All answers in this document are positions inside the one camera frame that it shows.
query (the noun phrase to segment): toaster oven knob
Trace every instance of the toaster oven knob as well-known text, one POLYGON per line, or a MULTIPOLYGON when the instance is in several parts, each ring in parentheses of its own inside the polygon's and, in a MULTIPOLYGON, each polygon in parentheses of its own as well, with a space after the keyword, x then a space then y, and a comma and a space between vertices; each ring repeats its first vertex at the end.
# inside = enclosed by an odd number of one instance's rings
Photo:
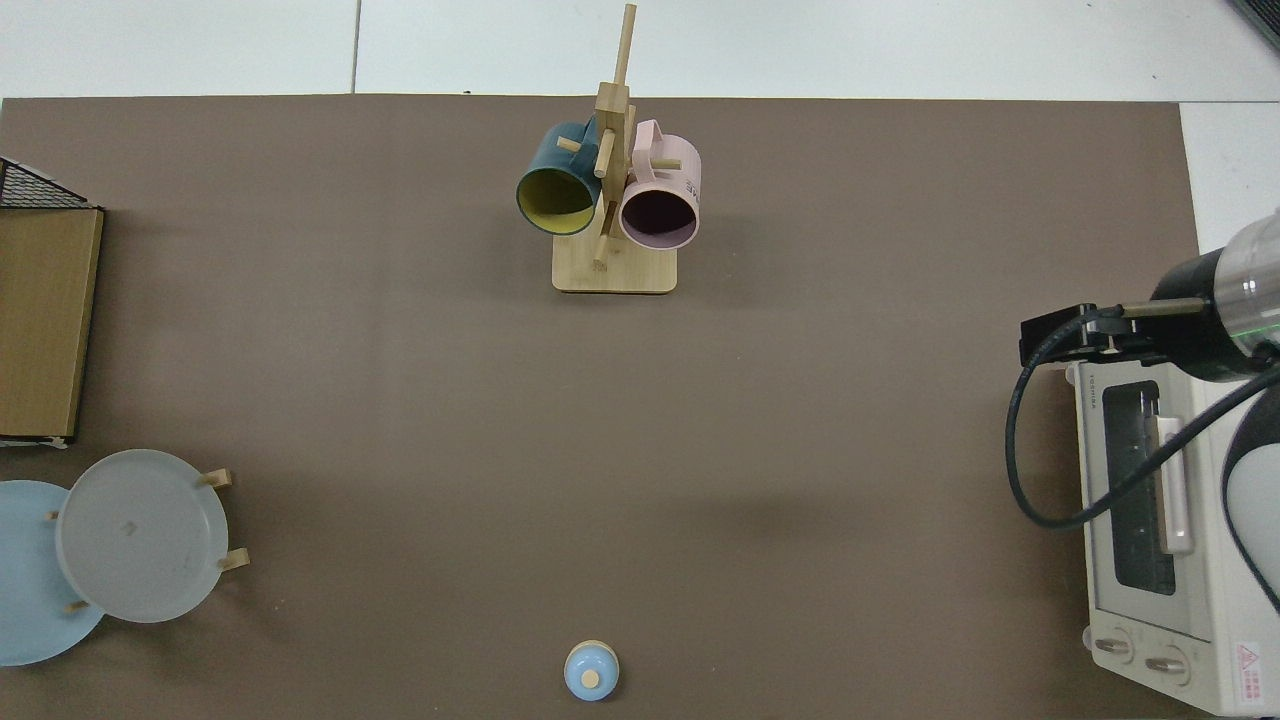
POLYGON ((1147 660, 1147 667, 1166 675, 1181 675, 1187 673, 1187 664, 1172 657, 1151 657, 1147 660))
POLYGON ((1148 659, 1147 667, 1169 676, 1179 685, 1187 685, 1192 682, 1190 662, 1178 646, 1165 646, 1164 657, 1148 659))
POLYGON ((1111 655, 1129 655, 1129 643, 1115 638, 1098 638, 1093 641, 1093 647, 1111 655))

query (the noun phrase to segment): gray plate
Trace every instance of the gray plate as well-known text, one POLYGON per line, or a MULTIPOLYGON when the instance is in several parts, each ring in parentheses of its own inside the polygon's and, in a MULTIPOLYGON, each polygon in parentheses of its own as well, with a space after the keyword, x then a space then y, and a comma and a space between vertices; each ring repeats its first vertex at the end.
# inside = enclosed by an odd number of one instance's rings
POLYGON ((108 615, 161 623, 218 583, 227 515, 200 471, 156 450, 127 450, 84 471, 58 519, 58 561, 108 615))

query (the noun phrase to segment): warning label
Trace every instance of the warning label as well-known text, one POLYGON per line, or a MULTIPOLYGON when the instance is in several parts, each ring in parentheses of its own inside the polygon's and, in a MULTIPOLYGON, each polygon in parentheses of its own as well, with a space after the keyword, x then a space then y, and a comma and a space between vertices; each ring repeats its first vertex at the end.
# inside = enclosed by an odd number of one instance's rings
POLYGON ((1235 643, 1235 700, 1262 705, 1262 650, 1256 642, 1235 643))

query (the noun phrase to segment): wooden base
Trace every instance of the wooden base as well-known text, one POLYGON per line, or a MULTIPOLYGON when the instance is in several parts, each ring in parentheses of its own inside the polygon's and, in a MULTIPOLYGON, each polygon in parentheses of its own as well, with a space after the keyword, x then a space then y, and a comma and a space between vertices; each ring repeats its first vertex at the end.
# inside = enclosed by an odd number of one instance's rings
POLYGON ((552 284, 556 290, 639 295, 663 295, 675 290, 676 250, 649 250, 614 234, 604 241, 604 252, 599 252, 604 217, 604 209, 598 206, 595 219, 585 231, 552 236, 552 284))

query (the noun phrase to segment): black cable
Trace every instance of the black cable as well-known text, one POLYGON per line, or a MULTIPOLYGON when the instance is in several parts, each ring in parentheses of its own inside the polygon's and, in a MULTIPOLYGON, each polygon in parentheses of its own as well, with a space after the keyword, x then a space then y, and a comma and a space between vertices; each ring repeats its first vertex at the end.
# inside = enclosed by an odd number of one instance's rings
POLYGON ((1051 530, 1074 530, 1083 528, 1085 523, 1098 515, 1102 515, 1107 510, 1111 510, 1117 501, 1132 493, 1142 483, 1147 482, 1152 473, 1160 469, 1161 465, 1167 462, 1169 459, 1180 450, 1187 447, 1190 441, 1196 438, 1196 436, 1204 432, 1206 428, 1219 420, 1222 415, 1226 415, 1242 402, 1263 389, 1280 383, 1280 363, 1277 363, 1256 375, 1249 382, 1228 393, 1190 423, 1187 423, 1181 430, 1169 438, 1169 442, 1161 445, 1155 452, 1152 452, 1134 469, 1133 473, 1129 474, 1129 477, 1120 483, 1112 484, 1111 489, 1096 502, 1070 518, 1048 518, 1036 510, 1036 507, 1033 507, 1030 501, 1027 498, 1027 493, 1023 492, 1021 479, 1018 475, 1018 459, 1014 452, 1014 432, 1018 427, 1018 411, 1021 409, 1023 395, 1027 392, 1027 383, 1030 380, 1032 373, 1036 372, 1036 368, 1043 364, 1048 354, 1061 345, 1061 342, 1069 336, 1079 332, 1084 325, 1101 318, 1120 318, 1123 315, 1124 307, 1116 305, 1114 307, 1101 310, 1089 310, 1064 323, 1060 328, 1053 331, 1052 334, 1046 337, 1044 341, 1036 347, 1036 351, 1032 352, 1032 356, 1027 361, 1027 366, 1023 368, 1021 374, 1018 375, 1018 383, 1014 386, 1014 393, 1009 398, 1009 415, 1005 418, 1005 468, 1009 473, 1009 488, 1012 491, 1014 500, 1018 502, 1018 507, 1023 511, 1023 514, 1042 528, 1048 528, 1051 530))

